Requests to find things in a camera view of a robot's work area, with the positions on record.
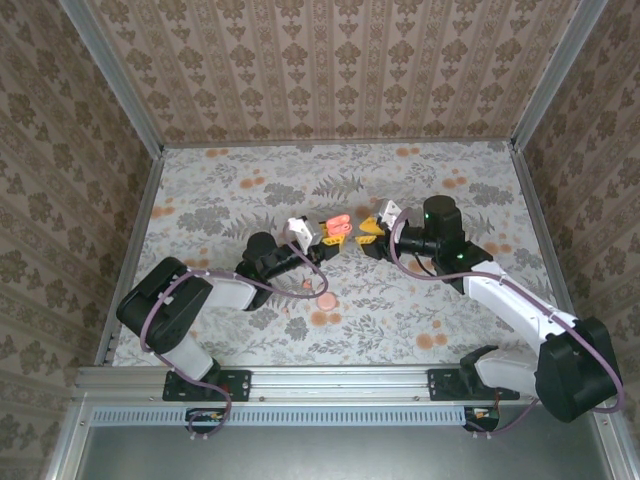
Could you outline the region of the floral table covering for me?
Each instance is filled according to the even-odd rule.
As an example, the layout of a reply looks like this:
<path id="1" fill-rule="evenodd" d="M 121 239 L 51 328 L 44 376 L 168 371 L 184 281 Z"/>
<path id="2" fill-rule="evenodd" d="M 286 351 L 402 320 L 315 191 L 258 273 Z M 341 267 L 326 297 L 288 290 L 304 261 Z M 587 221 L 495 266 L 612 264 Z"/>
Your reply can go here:
<path id="1" fill-rule="evenodd" d="M 249 237 L 280 236 L 291 217 L 369 217 L 382 198 L 422 222 L 423 201 L 452 197 L 467 237 L 546 301 L 554 294 L 505 141 L 176 149 L 164 168 L 137 276 L 173 256 L 196 269 L 232 270 Z M 225 366 L 455 363 L 485 345 L 525 352 L 523 337 L 489 309 L 440 282 L 430 263 L 366 257 L 349 241 L 322 264 L 338 306 L 272 296 L 254 312 L 206 304 L 192 334 Z M 305 280 L 311 289 L 302 287 Z M 315 293 L 300 267 L 276 287 Z"/>

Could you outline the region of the small black electronics board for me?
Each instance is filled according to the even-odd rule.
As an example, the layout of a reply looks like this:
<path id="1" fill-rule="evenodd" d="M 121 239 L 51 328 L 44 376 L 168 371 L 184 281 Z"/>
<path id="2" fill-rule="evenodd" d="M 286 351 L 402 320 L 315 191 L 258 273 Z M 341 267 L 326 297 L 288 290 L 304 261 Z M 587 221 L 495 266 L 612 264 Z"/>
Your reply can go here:
<path id="1" fill-rule="evenodd" d="M 224 422 L 224 408 L 192 408 L 185 412 L 185 428 L 192 437 L 209 437 Z"/>
<path id="2" fill-rule="evenodd" d="M 472 433 L 493 432 L 500 421 L 499 410 L 494 407 L 465 407 L 463 428 Z"/>

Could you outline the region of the grey metal sheet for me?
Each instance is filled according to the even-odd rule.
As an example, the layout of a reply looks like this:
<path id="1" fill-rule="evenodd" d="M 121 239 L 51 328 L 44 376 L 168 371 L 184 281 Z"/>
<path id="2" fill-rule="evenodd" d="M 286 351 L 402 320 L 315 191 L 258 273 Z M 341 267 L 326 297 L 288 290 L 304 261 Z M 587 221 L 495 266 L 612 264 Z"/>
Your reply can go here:
<path id="1" fill-rule="evenodd" d="M 77 480 L 613 480 L 589 428 L 492 439 L 451 427 L 93 430 Z"/>

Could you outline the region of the aluminium table side rail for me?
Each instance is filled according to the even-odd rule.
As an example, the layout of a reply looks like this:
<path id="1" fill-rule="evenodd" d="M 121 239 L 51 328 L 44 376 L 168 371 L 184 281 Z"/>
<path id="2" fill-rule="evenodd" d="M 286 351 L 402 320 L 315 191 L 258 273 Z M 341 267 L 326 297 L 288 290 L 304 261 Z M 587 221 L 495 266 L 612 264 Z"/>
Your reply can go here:
<path id="1" fill-rule="evenodd" d="M 123 260 L 123 265 L 120 269 L 119 278 L 107 313 L 101 340 L 95 355 L 95 366 L 104 366 L 105 364 L 108 364 L 109 360 L 112 358 L 110 345 L 112 340 L 118 336 L 119 321 L 116 318 L 116 310 L 119 302 L 133 286 L 154 201 L 159 189 L 163 168 L 164 158 L 163 155 L 160 155 L 160 157 L 154 159 L 151 164 L 149 177 L 145 185 L 139 210 Z"/>
<path id="2" fill-rule="evenodd" d="M 532 226 L 538 240 L 541 255 L 547 269 L 550 285 L 557 305 L 562 310 L 575 314 L 575 308 L 561 270 L 524 154 L 511 143 L 507 143 L 507 146 L 509 147 L 510 156 L 529 211 Z"/>

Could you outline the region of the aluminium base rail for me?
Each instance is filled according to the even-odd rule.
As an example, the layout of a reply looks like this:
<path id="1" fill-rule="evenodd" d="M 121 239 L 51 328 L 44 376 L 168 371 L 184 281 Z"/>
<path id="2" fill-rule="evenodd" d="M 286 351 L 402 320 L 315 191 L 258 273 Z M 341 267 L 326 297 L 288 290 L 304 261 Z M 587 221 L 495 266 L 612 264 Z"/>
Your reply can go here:
<path id="1" fill-rule="evenodd" d="M 494 402 L 495 400 L 435 401 L 430 397 L 428 372 L 453 369 L 451 365 L 427 366 L 293 366 L 231 367 L 219 373 L 220 384 L 229 387 L 234 401 L 240 397 L 236 384 L 248 385 L 249 402 L 302 403 L 379 403 L 391 402 Z M 87 367 L 82 368 L 76 387 L 105 395 L 126 398 L 158 398 L 166 393 L 172 372 L 163 367 Z"/>

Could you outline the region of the aluminium frame post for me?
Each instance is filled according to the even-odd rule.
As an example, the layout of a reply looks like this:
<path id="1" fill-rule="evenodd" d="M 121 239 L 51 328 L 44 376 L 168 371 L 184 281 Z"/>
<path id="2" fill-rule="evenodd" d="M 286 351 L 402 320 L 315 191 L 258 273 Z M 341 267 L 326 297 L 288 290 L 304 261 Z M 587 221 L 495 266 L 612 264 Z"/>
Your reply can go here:
<path id="1" fill-rule="evenodd" d="M 515 151 L 522 151 L 533 136 L 607 3 L 608 0 L 580 0 L 511 135 Z"/>
<path id="2" fill-rule="evenodd" d="M 88 0 L 59 0 L 81 40 L 113 91 L 120 106 L 139 136 L 151 159 L 162 156 L 163 141 L 135 91 L 122 61 L 116 55 L 112 42 L 91 11 Z"/>

